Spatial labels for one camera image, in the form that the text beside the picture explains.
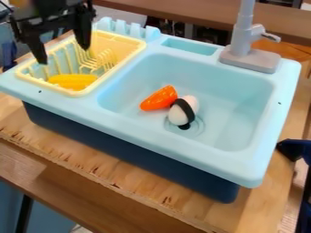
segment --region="toy sink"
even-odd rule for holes
[[[261,184],[295,93],[297,62],[282,59],[273,75],[262,74],[220,63],[222,46],[161,35],[153,27],[103,18],[95,29],[120,35],[119,42],[136,47],[109,71],[98,66],[98,82],[86,92],[70,95],[59,86],[34,82],[40,75],[29,72],[33,61],[1,75],[1,90],[22,99],[38,125],[219,201],[232,202],[240,186]],[[58,46],[51,48],[55,61],[66,56],[57,53]],[[33,79],[20,78],[18,72]],[[188,130],[171,125],[166,110],[139,109],[143,99],[166,85],[199,101]]]

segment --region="drain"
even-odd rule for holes
[[[205,123],[202,121],[202,119],[199,116],[197,116],[196,120],[190,124],[190,128],[188,128],[187,130],[184,130],[170,123],[168,118],[166,117],[165,129],[167,131],[176,133],[180,136],[191,138],[191,137],[197,137],[200,134],[202,134],[204,130],[206,129],[206,126],[205,126]]]

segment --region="light blue sink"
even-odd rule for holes
[[[97,28],[105,29],[106,23],[102,20]],[[299,63],[282,59],[268,75],[221,64],[222,46],[148,33],[145,40],[143,52],[86,96],[35,86],[16,78],[14,69],[1,75],[0,87],[32,105],[238,185],[260,185],[291,105]],[[179,96],[198,98],[200,110],[189,130],[172,126],[165,110],[139,109],[144,98],[166,85],[173,85]]]

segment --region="cable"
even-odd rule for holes
[[[3,1],[0,0],[0,4],[2,6],[4,6],[6,9],[8,9],[11,13],[13,12],[13,10],[10,8],[10,6],[8,6],[7,4],[5,4]]]

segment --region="plywood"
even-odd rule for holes
[[[301,78],[280,139],[303,136],[310,88]],[[0,178],[94,232],[276,233],[294,174],[278,152],[262,186],[220,204],[34,125],[17,99],[0,104]]]

